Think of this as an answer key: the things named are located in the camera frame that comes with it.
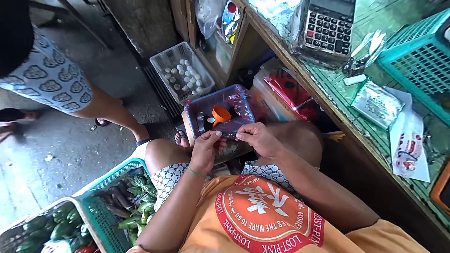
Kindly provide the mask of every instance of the man's left hand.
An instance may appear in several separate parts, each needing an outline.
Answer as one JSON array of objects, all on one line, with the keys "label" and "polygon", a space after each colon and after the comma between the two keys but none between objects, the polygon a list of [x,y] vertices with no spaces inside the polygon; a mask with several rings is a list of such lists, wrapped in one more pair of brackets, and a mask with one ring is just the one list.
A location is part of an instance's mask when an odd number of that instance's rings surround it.
[{"label": "man's left hand", "polygon": [[208,131],[195,140],[190,168],[199,174],[206,175],[214,165],[214,156],[226,146],[226,139],[221,139],[221,131]]}]

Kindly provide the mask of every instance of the patterned shorts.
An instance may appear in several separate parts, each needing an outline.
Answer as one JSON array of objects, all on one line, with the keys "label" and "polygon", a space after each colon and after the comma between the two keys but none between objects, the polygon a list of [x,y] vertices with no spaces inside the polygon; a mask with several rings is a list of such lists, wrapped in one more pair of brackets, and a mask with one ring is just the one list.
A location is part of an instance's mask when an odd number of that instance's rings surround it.
[{"label": "patterned shorts", "polygon": [[58,111],[79,111],[92,100],[92,90],[82,70],[35,29],[28,58],[0,87]]},{"label": "patterned shorts", "polygon": [[[255,175],[276,182],[294,197],[301,200],[298,193],[276,164],[254,166],[255,163],[256,161],[246,162],[241,175]],[[173,164],[159,170],[151,176],[150,179],[157,190],[157,200],[153,207],[155,211],[158,211],[164,201],[169,197],[169,194],[175,188],[175,185],[188,168],[188,165],[188,163]]]}]

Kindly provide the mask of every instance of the white plastic basket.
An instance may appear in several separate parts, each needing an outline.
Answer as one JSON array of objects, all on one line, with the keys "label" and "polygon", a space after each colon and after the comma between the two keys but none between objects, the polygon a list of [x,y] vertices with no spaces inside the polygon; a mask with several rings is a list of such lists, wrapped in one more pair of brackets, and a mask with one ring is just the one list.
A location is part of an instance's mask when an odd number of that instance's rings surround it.
[{"label": "white plastic basket", "polygon": [[[203,90],[195,95],[192,95],[192,90],[197,88],[195,84],[190,90],[184,91],[181,89],[184,85],[186,85],[186,82],[184,81],[185,75],[181,76],[178,72],[176,74],[171,74],[176,78],[175,83],[169,82],[169,80],[164,77],[164,74],[166,73],[165,69],[176,68],[176,66],[180,64],[181,59],[189,60],[191,66],[201,76]],[[216,84],[214,79],[212,79],[211,75],[195,55],[194,51],[190,48],[189,44],[185,41],[152,56],[150,58],[150,62],[156,69],[156,72],[158,72],[159,77],[166,85],[170,94],[172,94],[173,99],[181,105],[184,105],[187,99],[195,99],[210,93],[211,89]],[[175,90],[173,88],[174,84],[179,84],[181,88],[179,90]]]}]

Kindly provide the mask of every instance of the calculator keypad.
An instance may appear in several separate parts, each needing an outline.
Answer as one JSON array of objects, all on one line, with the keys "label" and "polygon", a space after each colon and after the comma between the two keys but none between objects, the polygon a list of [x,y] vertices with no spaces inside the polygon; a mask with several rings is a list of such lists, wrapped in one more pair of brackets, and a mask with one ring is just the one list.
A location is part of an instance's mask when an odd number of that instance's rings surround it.
[{"label": "calculator keypad", "polygon": [[341,54],[350,52],[351,23],[309,11],[306,44]]}]

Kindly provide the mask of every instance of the red pepper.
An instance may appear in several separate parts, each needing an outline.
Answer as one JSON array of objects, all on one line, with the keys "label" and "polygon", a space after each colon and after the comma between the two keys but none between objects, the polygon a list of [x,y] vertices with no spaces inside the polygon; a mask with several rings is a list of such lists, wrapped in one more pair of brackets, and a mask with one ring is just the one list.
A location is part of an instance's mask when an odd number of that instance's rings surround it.
[{"label": "red pepper", "polygon": [[78,253],[94,253],[97,250],[97,245],[92,245],[92,246],[84,246],[80,249],[80,251]]}]

